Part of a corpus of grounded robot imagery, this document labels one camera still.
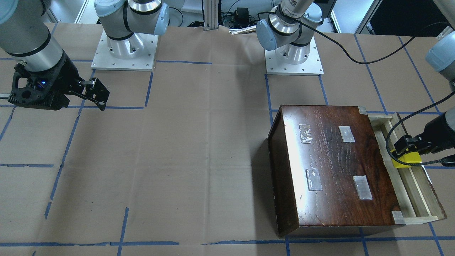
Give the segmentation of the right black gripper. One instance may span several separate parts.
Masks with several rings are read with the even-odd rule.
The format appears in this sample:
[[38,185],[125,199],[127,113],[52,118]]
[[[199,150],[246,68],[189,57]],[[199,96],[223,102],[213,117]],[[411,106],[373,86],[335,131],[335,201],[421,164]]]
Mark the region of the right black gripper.
[[28,71],[22,60],[14,69],[8,102],[18,107],[56,111],[68,107],[66,95],[92,101],[101,111],[107,106],[109,90],[98,78],[82,79],[66,53],[45,71]]

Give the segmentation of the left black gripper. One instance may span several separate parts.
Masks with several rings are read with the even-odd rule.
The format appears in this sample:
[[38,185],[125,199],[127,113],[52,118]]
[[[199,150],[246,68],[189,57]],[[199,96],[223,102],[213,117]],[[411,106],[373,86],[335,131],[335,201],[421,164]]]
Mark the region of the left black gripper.
[[[447,114],[440,115],[427,123],[421,137],[402,136],[394,143],[393,156],[401,157],[411,152],[419,152],[425,143],[427,147],[421,151],[421,154],[435,154],[454,148],[454,118],[447,116]],[[441,164],[445,167],[455,167],[455,155],[442,158]]]

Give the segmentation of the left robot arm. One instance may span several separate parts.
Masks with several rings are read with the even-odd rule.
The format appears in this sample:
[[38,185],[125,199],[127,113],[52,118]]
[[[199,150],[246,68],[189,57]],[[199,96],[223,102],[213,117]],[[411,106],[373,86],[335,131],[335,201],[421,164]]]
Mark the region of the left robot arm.
[[[317,26],[323,21],[320,7],[312,0],[282,0],[274,10],[268,12],[267,19],[258,21],[256,34],[261,46],[268,51],[285,45],[306,47]],[[388,132],[385,142],[388,155],[397,163],[415,166],[402,157],[411,153],[435,154],[454,148],[454,109],[428,122],[424,131],[417,136],[404,135],[390,146],[393,131],[404,121],[421,112],[445,102],[454,96],[454,28],[446,23],[446,28],[438,35],[438,42],[426,54],[425,60],[450,84],[451,92],[443,99],[424,107],[395,123]]]

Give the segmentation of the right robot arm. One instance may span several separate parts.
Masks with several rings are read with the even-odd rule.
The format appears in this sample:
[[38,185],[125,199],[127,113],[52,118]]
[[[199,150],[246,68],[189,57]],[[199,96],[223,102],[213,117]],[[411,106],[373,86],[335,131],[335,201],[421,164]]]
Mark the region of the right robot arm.
[[[112,65],[130,64],[149,52],[145,34],[165,34],[169,6],[161,0],[96,0],[96,14],[106,37],[98,49],[106,52]],[[109,90],[97,78],[84,80],[50,30],[41,20],[45,0],[1,1],[1,48],[17,64],[11,92],[5,99],[18,107],[60,110],[68,107],[68,95],[107,106]]]

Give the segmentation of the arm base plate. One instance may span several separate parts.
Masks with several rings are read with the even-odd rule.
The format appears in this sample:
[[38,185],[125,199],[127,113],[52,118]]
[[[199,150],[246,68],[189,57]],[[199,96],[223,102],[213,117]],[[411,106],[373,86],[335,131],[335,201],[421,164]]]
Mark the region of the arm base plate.
[[310,44],[298,47],[284,45],[272,51],[265,51],[268,75],[323,75],[323,66],[314,37]]
[[153,71],[159,37],[135,33],[123,41],[107,37],[103,32],[91,68],[113,71]]

